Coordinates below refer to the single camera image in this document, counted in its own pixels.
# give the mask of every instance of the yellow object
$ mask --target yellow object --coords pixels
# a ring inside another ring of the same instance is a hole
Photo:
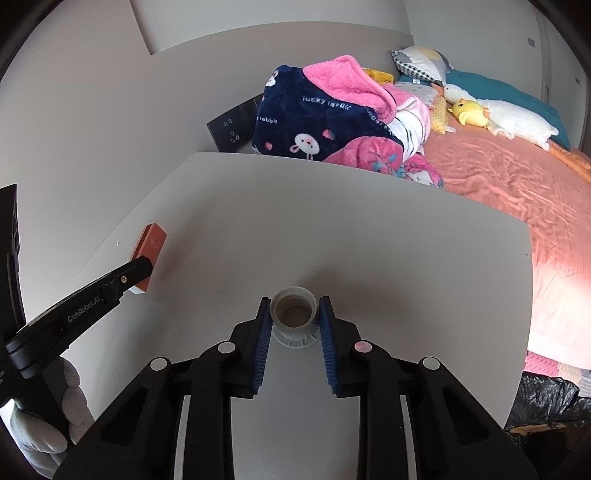
[[[374,81],[382,85],[383,83],[394,83],[394,75],[391,73],[381,72],[374,69],[363,69]]]
[[[431,107],[431,130],[445,135],[447,127],[447,102],[439,95]]]
[[[488,124],[488,108],[484,108],[472,100],[461,99],[449,111],[462,125],[485,127]]]

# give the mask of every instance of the black garbage bag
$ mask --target black garbage bag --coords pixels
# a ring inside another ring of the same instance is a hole
[[[579,397],[579,388],[568,380],[523,372],[505,430],[564,422],[591,423],[591,398]]]

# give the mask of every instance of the stuffed animal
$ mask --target stuffed animal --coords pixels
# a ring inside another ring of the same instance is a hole
[[[371,77],[374,82],[383,85],[384,83],[394,83],[394,75],[391,73],[382,72],[374,69],[363,69],[365,73]]]
[[[503,100],[478,100],[478,102],[489,109],[490,121],[486,128],[493,135],[501,134],[510,140],[520,137],[550,151],[548,139],[552,135],[558,135],[558,129],[537,113]]]
[[[449,111],[453,113],[453,116],[462,125],[468,124],[476,127],[486,127],[488,124],[488,108],[483,108],[480,104],[472,100],[464,100],[462,98]]]
[[[472,100],[473,102],[477,101],[467,91],[465,91],[465,90],[461,89],[460,87],[458,87],[457,85],[453,85],[451,83],[448,83],[447,85],[445,85],[445,88],[443,88],[442,95],[445,97],[445,100],[447,100],[452,105],[454,103],[458,103],[461,99]]]

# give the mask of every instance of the teal pillow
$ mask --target teal pillow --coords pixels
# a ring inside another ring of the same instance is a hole
[[[402,74],[400,76],[400,78],[398,79],[398,81],[399,82],[415,83],[415,82],[413,82],[412,78],[410,78],[408,75],[405,75],[405,74]],[[426,82],[425,80],[419,80],[419,82],[421,83],[421,85],[426,85],[428,87],[430,87],[431,84],[433,83],[433,82]]]
[[[537,113],[550,125],[558,129],[558,135],[553,135],[550,138],[567,150],[570,150],[566,127],[562,123],[556,109],[547,103],[516,89],[508,83],[493,80],[477,73],[461,72],[451,69],[447,72],[447,82],[457,85],[475,98],[504,100]]]

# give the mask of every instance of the checkered pillow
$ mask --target checkered pillow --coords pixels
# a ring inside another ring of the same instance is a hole
[[[392,59],[398,70],[410,78],[445,85],[449,62],[437,50],[425,47],[409,47],[392,50]]]

